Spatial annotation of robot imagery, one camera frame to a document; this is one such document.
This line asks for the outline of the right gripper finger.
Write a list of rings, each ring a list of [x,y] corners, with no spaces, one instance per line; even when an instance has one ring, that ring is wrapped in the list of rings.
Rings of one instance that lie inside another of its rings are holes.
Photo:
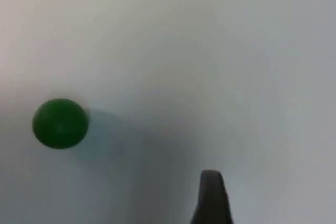
[[[203,170],[192,224],[233,224],[229,197],[221,173]]]

